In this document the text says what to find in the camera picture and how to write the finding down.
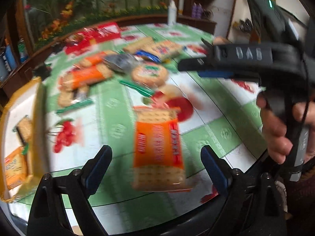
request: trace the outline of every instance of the white wall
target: white wall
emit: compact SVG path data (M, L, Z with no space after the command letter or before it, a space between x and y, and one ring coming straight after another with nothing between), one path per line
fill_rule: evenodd
M308 26L308 21L310 17L299 0L276 0L276 3L279 6L285 8L287 11L291 12L306 26ZM307 29L302 27L295 21L292 22L297 32L299 33L299 37L301 38L301 40L305 40Z
M207 8L212 10L212 20L217 23L215 27L216 36L226 36L233 10L233 3L234 0L214 0Z

